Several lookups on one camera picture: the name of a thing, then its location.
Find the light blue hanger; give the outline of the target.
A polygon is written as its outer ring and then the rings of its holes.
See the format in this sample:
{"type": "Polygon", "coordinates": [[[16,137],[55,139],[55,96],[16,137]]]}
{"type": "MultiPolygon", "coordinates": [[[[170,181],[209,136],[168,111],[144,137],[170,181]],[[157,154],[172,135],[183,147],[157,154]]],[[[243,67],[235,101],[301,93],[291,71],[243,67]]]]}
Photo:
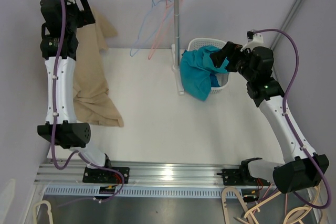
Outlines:
{"type": "Polygon", "coordinates": [[[132,44],[129,55],[130,57],[134,57],[144,46],[151,40],[151,38],[156,34],[159,27],[149,28],[149,24],[151,23],[150,18],[154,17],[154,13],[159,10],[159,7],[163,4],[170,3],[171,0],[151,0],[151,8],[145,14],[142,23],[140,25],[137,38],[135,42],[132,44]]]}

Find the teal t shirt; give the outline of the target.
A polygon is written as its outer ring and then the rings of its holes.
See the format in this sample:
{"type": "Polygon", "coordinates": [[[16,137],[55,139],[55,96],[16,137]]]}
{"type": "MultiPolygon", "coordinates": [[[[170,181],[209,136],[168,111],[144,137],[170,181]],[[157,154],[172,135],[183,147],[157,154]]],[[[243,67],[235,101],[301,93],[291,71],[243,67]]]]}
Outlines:
{"type": "Polygon", "coordinates": [[[194,98],[205,101],[211,91],[210,74],[228,73],[225,60],[221,67],[216,68],[210,54],[220,49],[214,46],[203,46],[198,50],[184,51],[180,61],[180,74],[184,90],[194,98]]]}

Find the pink wire hanger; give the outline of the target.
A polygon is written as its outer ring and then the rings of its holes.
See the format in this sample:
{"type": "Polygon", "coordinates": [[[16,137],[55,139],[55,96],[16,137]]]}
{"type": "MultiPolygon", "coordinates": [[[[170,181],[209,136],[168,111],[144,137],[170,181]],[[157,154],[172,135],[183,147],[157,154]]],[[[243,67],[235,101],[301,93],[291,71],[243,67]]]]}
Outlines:
{"type": "Polygon", "coordinates": [[[148,55],[148,59],[151,60],[164,40],[166,34],[168,33],[170,26],[173,24],[173,17],[170,17],[170,14],[173,13],[174,9],[174,0],[163,0],[164,3],[164,12],[161,19],[161,22],[154,33],[154,41],[148,55]]]}

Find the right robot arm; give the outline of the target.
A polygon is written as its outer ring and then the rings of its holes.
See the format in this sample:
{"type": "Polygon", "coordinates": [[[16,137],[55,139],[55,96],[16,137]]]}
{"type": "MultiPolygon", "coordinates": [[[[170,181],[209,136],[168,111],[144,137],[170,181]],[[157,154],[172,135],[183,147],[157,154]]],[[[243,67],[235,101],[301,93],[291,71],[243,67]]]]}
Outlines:
{"type": "Polygon", "coordinates": [[[216,68],[238,72],[247,81],[247,93],[256,107],[268,120],[280,145],[284,163],[274,163],[262,158],[241,162],[239,179],[252,184],[257,178],[276,185],[284,194],[318,186],[329,166],[324,154],[317,154],[308,143],[290,114],[285,93],[271,75],[274,54],[269,48],[258,46],[244,49],[231,41],[210,55],[216,68]]]}

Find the beige tank top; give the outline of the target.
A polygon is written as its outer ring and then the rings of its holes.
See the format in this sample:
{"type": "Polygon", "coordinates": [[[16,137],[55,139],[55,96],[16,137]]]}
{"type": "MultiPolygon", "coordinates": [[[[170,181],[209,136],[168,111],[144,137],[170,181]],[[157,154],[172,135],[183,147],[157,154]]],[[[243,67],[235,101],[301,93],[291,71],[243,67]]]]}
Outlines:
{"type": "Polygon", "coordinates": [[[92,8],[95,23],[77,30],[78,47],[73,80],[73,102],[77,120],[93,125],[123,127],[117,107],[109,97],[102,52],[108,51],[107,39],[116,37],[116,28],[92,8]]]}

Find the dark blue t shirt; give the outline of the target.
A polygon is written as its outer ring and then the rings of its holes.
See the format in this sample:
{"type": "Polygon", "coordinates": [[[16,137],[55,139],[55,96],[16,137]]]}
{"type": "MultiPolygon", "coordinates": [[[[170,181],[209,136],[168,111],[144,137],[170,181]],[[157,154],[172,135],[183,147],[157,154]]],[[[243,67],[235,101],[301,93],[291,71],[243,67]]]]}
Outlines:
{"type": "Polygon", "coordinates": [[[217,76],[215,74],[211,73],[209,77],[210,77],[210,81],[211,81],[211,87],[212,88],[219,88],[220,84],[218,82],[217,76]]]}

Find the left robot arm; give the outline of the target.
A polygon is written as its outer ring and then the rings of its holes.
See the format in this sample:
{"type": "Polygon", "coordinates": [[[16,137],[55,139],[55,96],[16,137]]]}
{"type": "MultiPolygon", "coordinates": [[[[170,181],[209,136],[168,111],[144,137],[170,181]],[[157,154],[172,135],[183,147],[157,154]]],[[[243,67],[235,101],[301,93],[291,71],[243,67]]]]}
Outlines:
{"type": "Polygon", "coordinates": [[[107,154],[90,142],[88,123],[78,123],[72,97],[72,81],[76,66],[78,28],[95,23],[87,0],[80,0],[83,10],[71,0],[41,0],[45,22],[41,26],[40,49],[48,76],[48,110],[43,125],[37,127],[39,136],[51,143],[54,166],[65,169],[69,161],[59,165],[56,146],[70,150],[85,162],[84,183],[113,183],[120,178],[113,174],[107,154]]]}

